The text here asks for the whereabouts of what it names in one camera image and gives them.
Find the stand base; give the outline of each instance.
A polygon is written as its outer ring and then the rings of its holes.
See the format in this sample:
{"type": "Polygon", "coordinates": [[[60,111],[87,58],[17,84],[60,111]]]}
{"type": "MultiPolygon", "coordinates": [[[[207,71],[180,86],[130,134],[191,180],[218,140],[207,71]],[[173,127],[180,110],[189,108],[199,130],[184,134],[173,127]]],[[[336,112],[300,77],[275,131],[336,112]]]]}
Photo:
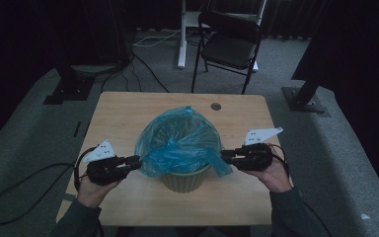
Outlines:
{"type": "Polygon", "coordinates": [[[308,112],[316,113],[318,117],[330,118],[331,115],[326,107],[323,107],[316,95],[310,100],[306,105],[301,105],[297,103],[296,96],[299,92],[299,88],[294,87],[282,87],[282,93],[284,93],[285,100],[292,112],[308,112]]]}
{"type": "Polygon", "coordinates": [[[61,105],[63,101],[86,101],[94,85],[95,77],[79,77],[74,89],[66,90],[62,80],[51,96],[47,96],[44,105],[61,105]]]}

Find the person's left hand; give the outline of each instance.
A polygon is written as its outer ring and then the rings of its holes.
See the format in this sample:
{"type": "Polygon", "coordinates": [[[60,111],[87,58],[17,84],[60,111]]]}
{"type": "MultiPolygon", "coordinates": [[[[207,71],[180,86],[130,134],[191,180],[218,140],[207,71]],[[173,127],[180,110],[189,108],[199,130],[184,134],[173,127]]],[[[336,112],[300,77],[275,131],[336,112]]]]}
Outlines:
{"type": "Polygon", "coordinates": [[[84,204],[85,206],[91,208],[97,208],[103,202],[106,195],[121,181],[114,182],[105,186],[100,186],[92,183],[88,176],[84,176],[81,179],[81,185],[78,192],[78,201],[84,204]]]}

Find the blue plastic bag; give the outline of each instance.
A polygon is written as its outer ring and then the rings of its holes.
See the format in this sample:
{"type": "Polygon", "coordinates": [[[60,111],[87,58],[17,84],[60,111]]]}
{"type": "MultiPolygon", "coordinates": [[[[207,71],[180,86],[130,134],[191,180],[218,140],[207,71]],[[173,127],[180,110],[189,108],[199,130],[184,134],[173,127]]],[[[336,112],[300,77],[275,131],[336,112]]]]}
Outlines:
{"type": "Polygon", "coordinates": [[[213,124],[188,106],[153,119],[141,133],[134,154],[143,163],[140,171],[149,177],[190,173],[208,164],[223,177],[232,168],[222,160],[221,150],[213,124]]]}

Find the chair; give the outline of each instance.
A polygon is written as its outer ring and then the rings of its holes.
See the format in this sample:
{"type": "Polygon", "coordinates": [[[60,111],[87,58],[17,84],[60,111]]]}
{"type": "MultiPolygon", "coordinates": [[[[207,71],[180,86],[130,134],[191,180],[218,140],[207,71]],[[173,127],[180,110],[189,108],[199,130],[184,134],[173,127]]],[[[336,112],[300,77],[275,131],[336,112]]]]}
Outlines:
{"type": "Polygon", "coordinates": [[[192,77],[191,92],[195,86],[199,57],[207,65],[245,75],[242,95],[245,94],[262,39],[260,26],[245,18],[218,12],[201,12],[198,16],[200,40],[196,53],[195,69],[192,77]],[[211,37],[204,33],[203,26],[209,26],[211,37]]]}

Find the wooden table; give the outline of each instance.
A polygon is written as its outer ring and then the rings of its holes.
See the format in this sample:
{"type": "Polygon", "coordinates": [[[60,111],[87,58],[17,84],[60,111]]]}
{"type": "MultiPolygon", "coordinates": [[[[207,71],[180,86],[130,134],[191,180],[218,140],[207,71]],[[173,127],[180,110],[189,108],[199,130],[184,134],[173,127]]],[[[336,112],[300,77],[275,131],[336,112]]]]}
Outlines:
{"type": "MultiPolygon", "coordinates": [[[[262,96],[105,92],[81,153],[109,139],[118,156],[133,155],[139,135],[151,120],[185,106],[192,106],[214,124],[226,149],[240,147],[249,128],[274,127],[262,96]],[[213,110],[213,103],[220,104],[221,110],[213,110]]],[[[279,144],[276,136],[268,142],[279,144]]],[[[188,194],[174,193],[160,178],[133,171],[107,195],[100,219],[103,225],[113,226],[270,224],[268,189],[257,178],[232,168],[233,173],[223,178],[210,169],[201,187],[188,194]]],[[[81,173],[85,170],[83,163],[81,173]]],[[[77,194],[73,178],[66,193],[77,194]]],[[[63,200],[57,220],[70,203],[63,200]]]]}

